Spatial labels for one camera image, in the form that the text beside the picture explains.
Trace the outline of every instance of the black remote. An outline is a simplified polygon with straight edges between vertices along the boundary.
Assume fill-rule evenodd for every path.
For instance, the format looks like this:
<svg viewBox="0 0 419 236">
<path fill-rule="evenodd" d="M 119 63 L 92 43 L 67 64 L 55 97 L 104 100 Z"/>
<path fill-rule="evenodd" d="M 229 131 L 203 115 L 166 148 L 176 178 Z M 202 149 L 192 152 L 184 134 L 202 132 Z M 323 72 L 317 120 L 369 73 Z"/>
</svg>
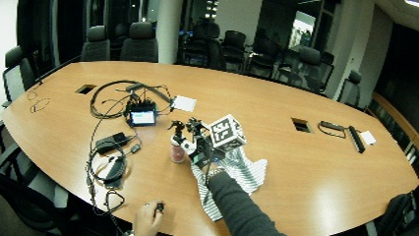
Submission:
<svg viewBox="0 0 419 236">
<path fill-rule="evenodd" d="M 358 138 L 357 132 L 356 132 L 356 130 L 355 130 L 355 128 L 352 126 L 349 126 L 348 129 L 349 129 L 349 134 L 351 134 L 351 137 L 352 137 L 352 141 L 353 141 L 353 144 L 355 144 L 356 151 L 358 153 L 362 153 L 364 150 L 365 150 L 365 147 L 362 145 L 361 139 Z"/>
</svg>

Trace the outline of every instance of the conference table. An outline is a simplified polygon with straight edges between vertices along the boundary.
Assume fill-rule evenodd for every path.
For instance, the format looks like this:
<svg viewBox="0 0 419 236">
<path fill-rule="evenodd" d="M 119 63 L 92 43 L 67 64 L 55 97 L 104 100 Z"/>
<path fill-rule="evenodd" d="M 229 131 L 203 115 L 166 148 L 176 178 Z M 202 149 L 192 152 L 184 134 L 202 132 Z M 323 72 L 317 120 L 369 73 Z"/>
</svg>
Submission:
<svg viewBox="0 0 419 236">
<path fill-rule="evenodd" d="M 171 121 L 186 123 L 191 117 L 208 124 L 231 114 L 239 122 L 247 140 L 245 157 L 267 160 L 264 182 L 251 199 L 287 235 L 329 235 L 348 230 L 378 217 L 389 199 L 417 186 L 413 169 L 377 119 L 327 97 L 196 67 L 87 62 L 69 64 L 50 74 L 2 114 L 7 131 L 30 160 L 86 203 L 84 165 L 99 122 L 90 115 L 90 99 L 103 84 L 118 80 L 164 85 L 171 96 L 196 100 L 192 112 L 175 109 L 158 116 L 155 126 L 132 130 L 119 117 L 103 119 L 96 128 L 94 142 L 118 132 L 136 133 L 140 139 L 140 150 L 126 156 L 123 186 L 116 190 L 124 204 L 114 216 L 128 222 L 146 202 L 162 199 L 160 232 L 228 235 L 223 220 L 211 222 L 203 211 L 188 159 L 180 163 L 170 159 L 174 130 L 167 128 Z M 98 93 L 95 107 L 102 113 L 114 105 L 112 100 L 126 96 L 115 90 L 126 86 L 115 84 Z M 166 107 L 166 101 L 152 92 L 146 96 L 159 109 Z M 34 112 L 35 101 L 45 98 L 47 104 Z M 123 108 L 116 104 L 112 109 Z M 364 144 L 365 151 L 357 153 L 348 136 L 340 139 L 319 131 L 320 121 L 369 131 L 376 143 Z M 135 144 L 128 142 L 123 150 Z M 107 190 L 95 185 L 95 200 L 103 207 Z"/>
</svg>

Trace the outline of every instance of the black charger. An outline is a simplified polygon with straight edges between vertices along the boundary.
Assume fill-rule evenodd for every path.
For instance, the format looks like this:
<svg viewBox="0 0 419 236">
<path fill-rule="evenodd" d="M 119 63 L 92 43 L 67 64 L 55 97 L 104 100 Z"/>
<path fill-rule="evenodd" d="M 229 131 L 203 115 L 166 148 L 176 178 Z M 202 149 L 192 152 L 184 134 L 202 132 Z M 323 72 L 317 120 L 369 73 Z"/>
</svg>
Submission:
<svg viewBox="0 0 419 236">
<path fill-rule="evenodd" d="M 95 142 L 95 150 L 98 154 L 104 154 L 107 151 L 116 149 L 127 144 L 126 135 L 119 132 Z"/>
</svg>

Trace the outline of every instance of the white striped fabric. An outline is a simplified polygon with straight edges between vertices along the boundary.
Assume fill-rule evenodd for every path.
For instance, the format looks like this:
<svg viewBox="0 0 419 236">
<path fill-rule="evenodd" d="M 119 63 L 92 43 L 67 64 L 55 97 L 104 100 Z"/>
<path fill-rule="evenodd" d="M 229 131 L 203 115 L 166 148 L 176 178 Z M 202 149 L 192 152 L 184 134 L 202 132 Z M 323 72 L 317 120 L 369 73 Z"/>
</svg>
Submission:
<svg viewBox="0 0 419 236">
<path fill-rule="evenodd" d="M 223 167 L 228 176 L 235 179 L 237 185 L 248 195 L 263 184 L 267 160 L 260 159 L 255 162 L 251 162 L 245 158 L 241 147 L 231 150 L 225 154 L 224 159 L 217 164 Z M 206 186 L 206 173 L 203 173 L 203 171 L 194 164 L 191 164 L 191 169 L 198 180 L 202 207 L 211 221 L 216 221 L 221 218 L 221 215 L 219 213 L 217 207 L 214 204 L 211 193 Z"/>
</svg>

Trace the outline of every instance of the person's hand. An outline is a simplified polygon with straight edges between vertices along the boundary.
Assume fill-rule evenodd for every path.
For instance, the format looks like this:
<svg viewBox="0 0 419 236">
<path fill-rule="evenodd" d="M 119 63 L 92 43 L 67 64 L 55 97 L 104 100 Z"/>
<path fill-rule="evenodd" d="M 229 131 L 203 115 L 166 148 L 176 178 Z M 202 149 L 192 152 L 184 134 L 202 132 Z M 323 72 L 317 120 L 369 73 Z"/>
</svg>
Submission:
<svg viewBox="0 0 419 236">
<path fill-rule="evenodd" d="M 152 200 L 136 210 L 132 222 L 135 236 L 155 236 L 163 216 L 163 211 L 155 209 L 156 204 L 166 205 L 160 200 Z"/>
</svg>

